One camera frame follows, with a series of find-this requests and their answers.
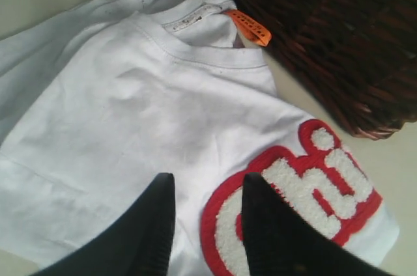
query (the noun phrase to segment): orange tag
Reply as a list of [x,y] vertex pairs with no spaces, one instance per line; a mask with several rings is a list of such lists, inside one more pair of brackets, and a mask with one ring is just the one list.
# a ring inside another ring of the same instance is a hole
[[228,10],[224,13],[232,18],[237,28],[248,40],[260,46],[268,45],[272,35],[266,27],[239,10]]

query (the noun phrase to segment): white t-shirt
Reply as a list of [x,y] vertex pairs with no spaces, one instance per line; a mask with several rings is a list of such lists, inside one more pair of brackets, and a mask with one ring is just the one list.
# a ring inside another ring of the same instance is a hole
[[187,0],[91,37],[0,148],[0,246],[42,265],[175,175],[169,274],[248,274],[242,175],[274,184],[328,238],[378,264],[398,234],[332,130],[277,98],[260,49],[234,49],[232,0]]
[[0,41],[0,144],[65,64],[97,32],[134,11],[184,0],[92,0]]

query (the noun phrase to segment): black object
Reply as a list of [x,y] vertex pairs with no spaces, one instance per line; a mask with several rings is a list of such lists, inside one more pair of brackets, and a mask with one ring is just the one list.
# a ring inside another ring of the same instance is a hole
[[167,275],[174,227],[174,177],[159,174],[106,231],[33,276]]
[[389,276],[317,232],[259,173],[244,178],[242,228],[251,276]]

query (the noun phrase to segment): red and white patch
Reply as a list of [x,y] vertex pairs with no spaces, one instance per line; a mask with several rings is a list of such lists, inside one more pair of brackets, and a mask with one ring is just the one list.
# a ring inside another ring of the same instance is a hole
[[273,146],[223,182],[207,202],[201,218],[201,245],[215,276],[250,275],[240,223],[247,173],[261,173],[308,223],[340,245],[380,206],[381,196],[324,122],[304,122],[298,137],[305,156]]

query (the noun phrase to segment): wicker basket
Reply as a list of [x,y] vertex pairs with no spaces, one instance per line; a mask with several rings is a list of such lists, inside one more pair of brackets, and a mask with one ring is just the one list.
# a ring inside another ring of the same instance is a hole
[[417,0],[236,2],[352,135],[385,139],[417,120]]

